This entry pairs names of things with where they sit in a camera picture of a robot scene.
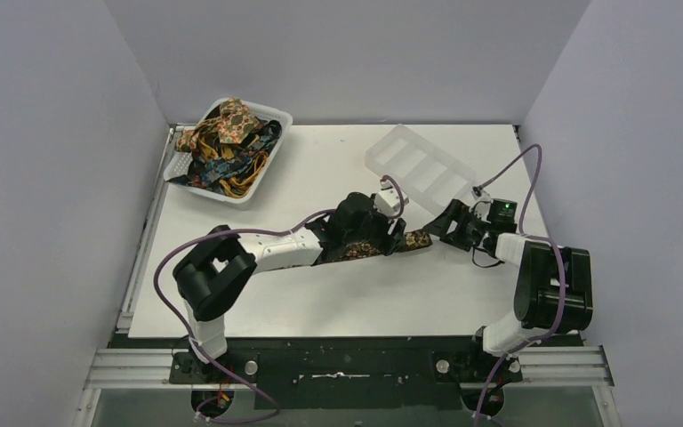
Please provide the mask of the brown floral tie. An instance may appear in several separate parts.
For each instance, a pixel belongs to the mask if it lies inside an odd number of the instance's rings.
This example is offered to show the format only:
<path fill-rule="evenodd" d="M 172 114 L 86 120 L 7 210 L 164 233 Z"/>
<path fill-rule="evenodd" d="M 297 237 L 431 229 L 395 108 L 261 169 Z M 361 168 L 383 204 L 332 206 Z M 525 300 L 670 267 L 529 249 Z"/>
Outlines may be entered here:
<path fill-rule="evenodd" d="M 405 237 L 405 245 L 395 254 L 421 250 L 432 245 L 430 235 L 423 230 L 405 231 Z M 321 257 L 322 247 L 319 244 L 317 230 L 306 228 L 279 238 L 261 238 L 258 243 L 255 251 L 255 272 L 311 267 L 380 256 L 370 244 L 358 243 L 349 245 L 347 252 L 339 257 Z"/>

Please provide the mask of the clear compartment tray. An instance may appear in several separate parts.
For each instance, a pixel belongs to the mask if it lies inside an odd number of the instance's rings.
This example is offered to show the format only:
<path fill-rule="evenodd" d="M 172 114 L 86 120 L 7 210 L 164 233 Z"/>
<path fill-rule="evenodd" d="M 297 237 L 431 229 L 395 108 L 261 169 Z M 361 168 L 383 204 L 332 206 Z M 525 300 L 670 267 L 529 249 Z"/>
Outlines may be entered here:
<path fill-rule="evenodd" d="M 365 154 L 365 165 L 388 175 L 417 205 L 441 214 L 454 199 L 471 197 L 476 172 L 405 125 L 396 125 Z"/>

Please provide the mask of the white plastic basket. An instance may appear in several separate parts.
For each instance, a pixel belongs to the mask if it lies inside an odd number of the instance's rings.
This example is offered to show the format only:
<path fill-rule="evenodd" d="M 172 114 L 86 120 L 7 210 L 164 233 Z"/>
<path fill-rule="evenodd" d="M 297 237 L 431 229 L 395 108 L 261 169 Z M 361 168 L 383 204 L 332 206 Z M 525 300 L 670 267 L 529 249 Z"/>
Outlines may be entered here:
<path fill-rule="evenodd" d="M 213 113 L 213 110 L 221 103 L 226 101 L 229 98 L 224 98 L 224 99 L 219 99 L 217 100 L 211 107 L 210 109 L 203 115 L 203 117 L 200 119 L 205 119 L 207 116 L 213 117 L 215 113 Z M 222 203 L 226 204 L 231 204 L 234 207 L 240 207 L 240 208 L 245 208 L 253 198 L 254 193 L 257 191 L 257 188 L 259 186 L 259 183 L 261 182 L 263 176 L 267 172 L 269 165 L 273 161 L 273 159 L 276 157 L 279 148 L 281 147 L 281 144 L 283 143 L 283 140 L 285 138 L 286 132 L 290 129 L 290 127 L 293 124 L 293 118 L 290 114 L 274 109 L 268 106 L 264 106 L 258 103 L 250 102 L 250 101 L 242 101 L 246 104 L 247 107 L 250 108 L 250 110 L 260 119 L 260 120 L 277 120 L 283 127 L 283 132 L 282 135 L 279 136 L 278 138 L 278 143 L 277 146 L 273 149 L 272 153 L 269 155 L 269 162 L 266 168 L 263 170 L 263 172 L 259 175 L 253 186 L 247 191 L 246 195 L 242 198 L 232 198 L 232 197 L 227 197 L 221 194 L 216 194 L 212 193 L 210 191 L 206 191 L 204 189 L 199 189 L 199 188 L 194 188 L 190 186 L 186 186 L 184 184 L 184 175 L 188 171 L 190 163 L 191 163 L 191 156 L 189 153 L 183 153 L 183 152 L 178 152 L 175 150 L 175 143 L 176 141 L 181 137 L 182 133 L 186 130 L 190 130 L 195 127 L 195 125 L 192 126 L 186 126 L 182 128 L 182 130 L 179 131 L 179 136 L 175 139 L 173 142 L 173 156 L 171 157 L 171 160 L 169 161 L 168 165 L 165 167 L 163 171 L 163 179 L 165 182 L 173 185 L 176 188 L 183 189 L 187 192 L 190 192 L 192 194 L 195 194 L 200 197 L 205 197 L 209 198 L 214 201 L 219 201 Z"/>

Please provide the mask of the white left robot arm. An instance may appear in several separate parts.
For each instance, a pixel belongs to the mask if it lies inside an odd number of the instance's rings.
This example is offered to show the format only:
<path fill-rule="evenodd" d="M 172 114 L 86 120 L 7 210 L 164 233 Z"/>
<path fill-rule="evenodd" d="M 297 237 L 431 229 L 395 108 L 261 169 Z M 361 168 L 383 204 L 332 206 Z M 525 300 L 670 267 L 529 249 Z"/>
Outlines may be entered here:
<path fill-rule="evenodd" d="M 358 244 L 391 255 L 405 245 L 401 216 L 408 202 L 393 188 L 371 196 L 352 192 L 332 211 L 313 214 L 288 231 L 213 229 L 173 268 L 192 331 L 195 374 L 209 383 L 226 374 L 224 315 L 252 276 L 337 262 Z"/>

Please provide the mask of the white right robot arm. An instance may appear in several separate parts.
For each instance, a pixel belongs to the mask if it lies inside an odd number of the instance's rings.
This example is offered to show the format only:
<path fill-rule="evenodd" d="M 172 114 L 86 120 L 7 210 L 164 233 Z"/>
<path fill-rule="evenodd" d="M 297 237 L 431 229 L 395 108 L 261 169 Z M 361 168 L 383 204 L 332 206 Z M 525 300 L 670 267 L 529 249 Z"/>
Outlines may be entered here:
<path fill-rule="evenodd" d="M 499 198 L 472 206 L 454 199 L 424 227 L 447 245 L 482 252 L 497 266 L 517 268 L 510 312 L 479 333 L 483 351 L 496 357 L 549 334 L 585 330 L 593 317 L 589 252 L 520 233 L 517 207 L 516 202 Z"/>

